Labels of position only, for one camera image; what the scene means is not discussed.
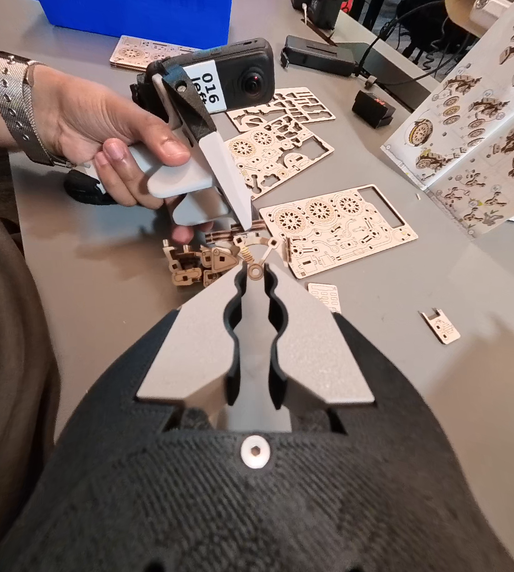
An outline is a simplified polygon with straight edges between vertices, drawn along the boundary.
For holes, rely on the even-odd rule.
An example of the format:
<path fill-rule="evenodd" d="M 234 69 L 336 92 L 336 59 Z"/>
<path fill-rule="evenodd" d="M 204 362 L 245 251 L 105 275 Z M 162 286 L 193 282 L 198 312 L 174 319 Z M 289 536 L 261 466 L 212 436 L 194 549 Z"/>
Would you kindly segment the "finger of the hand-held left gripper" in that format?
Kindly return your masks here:
<path fill-rule="evenodd" d="M 208 162 L 218 187 L 245 231 L 252 226 L 252 195 L 237 168 L 229 148 L 217 131 L 203 136 L 198 146 Z"/>

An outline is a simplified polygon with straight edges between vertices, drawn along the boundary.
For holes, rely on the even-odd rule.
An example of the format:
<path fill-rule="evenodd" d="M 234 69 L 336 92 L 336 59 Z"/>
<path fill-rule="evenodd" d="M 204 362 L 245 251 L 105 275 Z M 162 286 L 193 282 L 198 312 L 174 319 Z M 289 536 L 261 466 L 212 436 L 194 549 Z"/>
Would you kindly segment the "emptied wooden puzzle sheet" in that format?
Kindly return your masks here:
<path fill-rule="evenodd" d="M 239 133 L 247 132 L 283 116 L 289 116 L 303 125 L 336 119 L 318 97 L 305 87 L 278 89 L 267 104 L 228 111 L 226 115 Z"/>

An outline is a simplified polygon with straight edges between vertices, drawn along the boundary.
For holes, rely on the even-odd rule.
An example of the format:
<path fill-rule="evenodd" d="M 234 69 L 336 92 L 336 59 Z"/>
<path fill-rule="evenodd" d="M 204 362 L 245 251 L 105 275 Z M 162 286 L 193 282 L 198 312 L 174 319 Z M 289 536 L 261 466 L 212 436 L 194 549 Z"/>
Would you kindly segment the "blue plastic box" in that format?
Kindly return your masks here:
<path fill-rule="evenodd" d="M 232 1 L 40 1 L 55 26 L 207 49 L 228 43 Z"/>

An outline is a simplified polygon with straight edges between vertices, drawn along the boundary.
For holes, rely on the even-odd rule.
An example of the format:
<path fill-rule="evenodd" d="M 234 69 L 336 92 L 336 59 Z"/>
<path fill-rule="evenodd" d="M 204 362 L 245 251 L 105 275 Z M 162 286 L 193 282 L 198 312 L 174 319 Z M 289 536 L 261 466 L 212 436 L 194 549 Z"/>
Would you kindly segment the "dark flat pad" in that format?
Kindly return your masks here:
<path fill-rule="evenodd" d="M 423 74 L 423 70 L 379 40 L 368 54 L 363 71 L 352 78 L 360 90 L 386 92 L 394 102 L 414 111 L 440 86 L 432 75 L 419 78 Z"/>

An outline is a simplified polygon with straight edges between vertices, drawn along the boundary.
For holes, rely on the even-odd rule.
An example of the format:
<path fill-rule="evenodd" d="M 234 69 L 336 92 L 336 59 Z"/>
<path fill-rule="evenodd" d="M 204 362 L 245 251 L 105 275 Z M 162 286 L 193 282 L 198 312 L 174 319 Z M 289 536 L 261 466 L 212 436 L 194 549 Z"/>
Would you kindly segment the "small wooden tread sheet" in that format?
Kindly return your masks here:
<path fill-rule="evenodd" d="M 341 313 L 339 292 L 336 285 L 309 282 L 307 291 L 325 304 L 332 313 Z"/>

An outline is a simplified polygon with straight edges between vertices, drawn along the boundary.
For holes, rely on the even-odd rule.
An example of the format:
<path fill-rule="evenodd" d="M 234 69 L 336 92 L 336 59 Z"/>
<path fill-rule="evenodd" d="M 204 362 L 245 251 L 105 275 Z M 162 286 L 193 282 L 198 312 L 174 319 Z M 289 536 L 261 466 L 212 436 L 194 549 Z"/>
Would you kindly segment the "small wooden linkage part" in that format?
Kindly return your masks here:
<path fill-rule="evenodd" d="M 267 247 L 265 254 L 263 254 L 262 258 L 258 261 L 254 259 L 249 249 L 249 247 L 256 245 Z M 251 236 L 247 235 L 246 237 L 238 235 L 233 238 L 233 246 L 238 248 L 237 256 L 246 264 L 248 278 L 256 281 L 263 278 L 265 261 L 273 250 L 280 249 L 281 242 L 275 238 L 267 239 L 265 237 L 256 236 L 255 234 Z"/>

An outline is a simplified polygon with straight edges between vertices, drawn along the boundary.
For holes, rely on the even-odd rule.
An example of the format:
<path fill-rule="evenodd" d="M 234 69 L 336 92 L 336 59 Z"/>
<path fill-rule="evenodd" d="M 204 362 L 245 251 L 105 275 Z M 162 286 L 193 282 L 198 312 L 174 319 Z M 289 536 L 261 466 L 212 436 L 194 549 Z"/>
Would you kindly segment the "small notched wooden sheet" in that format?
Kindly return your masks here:
<path fill-rule="evenodd" d="M 422 311 L 419 311 L 418 313 L 434 333 L 435 337 L 443 345 L 446 346 L 461 339 L 460 332 L 453 326 L 452 322 L 439 308 L 433 308 L 430 316 Z"/>

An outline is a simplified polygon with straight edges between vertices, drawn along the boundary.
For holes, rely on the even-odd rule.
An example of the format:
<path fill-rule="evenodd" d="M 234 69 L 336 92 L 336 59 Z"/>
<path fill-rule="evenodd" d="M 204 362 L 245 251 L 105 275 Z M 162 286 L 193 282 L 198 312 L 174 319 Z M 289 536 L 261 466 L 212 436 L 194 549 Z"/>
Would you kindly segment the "stack of wooden puzzle sheets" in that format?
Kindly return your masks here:
<path fill-rule="evenodd" d="M 193 47 L 122 35 L 109 61 L 113 68 L 145 71 L 154 61 L 196 51 Z"/>

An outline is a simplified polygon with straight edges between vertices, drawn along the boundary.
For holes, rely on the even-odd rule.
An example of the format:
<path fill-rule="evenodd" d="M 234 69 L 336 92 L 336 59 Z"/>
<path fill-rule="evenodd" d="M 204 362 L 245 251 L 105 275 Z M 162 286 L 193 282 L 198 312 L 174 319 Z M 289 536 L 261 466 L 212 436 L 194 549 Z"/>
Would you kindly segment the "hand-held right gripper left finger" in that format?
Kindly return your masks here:
<path fill-rule="evenodd" d="M 240 391 L 240 345 L 246 263 L 181 306 L 136 397 L 181 408 L 224 408 Z"/>

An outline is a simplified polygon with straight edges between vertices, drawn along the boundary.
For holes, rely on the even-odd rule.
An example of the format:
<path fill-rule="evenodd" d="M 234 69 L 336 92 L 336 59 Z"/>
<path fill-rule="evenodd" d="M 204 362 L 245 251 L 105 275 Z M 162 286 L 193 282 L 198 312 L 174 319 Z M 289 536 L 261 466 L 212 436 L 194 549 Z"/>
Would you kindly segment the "assembled wooden model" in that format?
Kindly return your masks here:
<path fill-rule="evenodd" d="M 204 288 L 217 281 L 222 275 L 235 268 L 242 261 L 238 256 L 238 248 L 233 246 L 235 236 L 256 235 L 267 239 L 269 231 L 263 220 L 255 221 L 250 230 L 244 231 L 240 225 L 232 225 L 228 231 L 215 231 L 205 235 L 205 245 L 198 249 L 192 249 L 183 245 L 179 252 L 170 244 L 168 239 L 162 242 L 162 250 L 167 259 L 167 265 L 171 274 L 172 284 L 175 287 L 189 287 L 202 284 Z M 288 267 L 292 257 L 292 247 L 289 238 L 276 238 L 281 242 L 281 247 L 276 251 L 283 264 Z M 265 254 L 267 247 L 256 245 L 249 247 L 256 261 Z"/>

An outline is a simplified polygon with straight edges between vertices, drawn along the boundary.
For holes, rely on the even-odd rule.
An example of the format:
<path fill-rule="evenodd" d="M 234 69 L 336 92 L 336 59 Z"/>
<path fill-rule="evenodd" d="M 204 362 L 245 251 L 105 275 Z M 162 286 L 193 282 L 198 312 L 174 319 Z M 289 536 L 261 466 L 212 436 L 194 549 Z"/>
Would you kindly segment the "wooden puzzle sheet small gears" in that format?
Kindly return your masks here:
<path fill-rule="evenodd" d="M 329 143 L 288 114 L 252 128 L 226 145 L 252 200 L 334 152 Z"/>

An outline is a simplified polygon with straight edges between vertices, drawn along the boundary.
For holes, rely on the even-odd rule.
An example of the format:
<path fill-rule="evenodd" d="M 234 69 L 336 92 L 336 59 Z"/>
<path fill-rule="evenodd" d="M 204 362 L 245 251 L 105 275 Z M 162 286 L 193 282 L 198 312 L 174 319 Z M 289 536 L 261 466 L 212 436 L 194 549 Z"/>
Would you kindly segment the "wooden puzzle sheet large gears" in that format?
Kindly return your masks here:
<path fill-rule="evenodd" d="M 418 239 L 375 185 L 269 206 L 259 214 L 287 247 L 298 280 Z"/>

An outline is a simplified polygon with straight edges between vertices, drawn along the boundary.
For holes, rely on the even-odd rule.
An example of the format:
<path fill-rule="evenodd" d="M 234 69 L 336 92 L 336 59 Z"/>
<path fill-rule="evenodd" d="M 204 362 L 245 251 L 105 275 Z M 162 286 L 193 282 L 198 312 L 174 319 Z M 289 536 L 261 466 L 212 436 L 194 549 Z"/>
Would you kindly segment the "person's left hand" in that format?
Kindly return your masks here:
<path fill-rule="evenodd" d="M 32 105 L 44 146 L 75 165 L 92 162 L 116 203 L 151 210 L 165 205 L 173 214 L 182 197 L 153 197 L 129 150 L 141 142 L 164 165 L 182 166 L 190 152 L 168 125 L 103 85 L 47 66 L 36 66 L 33 74 Z"/>

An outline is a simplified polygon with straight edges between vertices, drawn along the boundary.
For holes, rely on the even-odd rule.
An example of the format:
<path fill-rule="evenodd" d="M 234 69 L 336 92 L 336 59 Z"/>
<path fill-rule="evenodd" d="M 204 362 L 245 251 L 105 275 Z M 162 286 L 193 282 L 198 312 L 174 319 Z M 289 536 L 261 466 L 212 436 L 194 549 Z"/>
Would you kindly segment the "black power adapter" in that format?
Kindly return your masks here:
<path fill-rule="evenodd" d="M 358 71 L 351 50 L 306 38 L 288 35 L 280 54 L 280 64 L 301 66 L 323 73 L 349 77 Z"/>

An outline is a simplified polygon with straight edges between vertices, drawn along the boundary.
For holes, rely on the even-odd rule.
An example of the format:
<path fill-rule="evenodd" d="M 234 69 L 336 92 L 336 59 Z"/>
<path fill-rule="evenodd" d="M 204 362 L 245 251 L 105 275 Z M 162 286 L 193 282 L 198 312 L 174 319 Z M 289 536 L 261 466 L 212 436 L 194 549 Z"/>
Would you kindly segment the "grey desk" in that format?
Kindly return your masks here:
<path fill-rule="evenodd" d="M 341 314 L 375 403 L 233 433 L 136 397 L 178 311 L 82 399 L 0 571 L 514 571 L 428 404 Z"/>

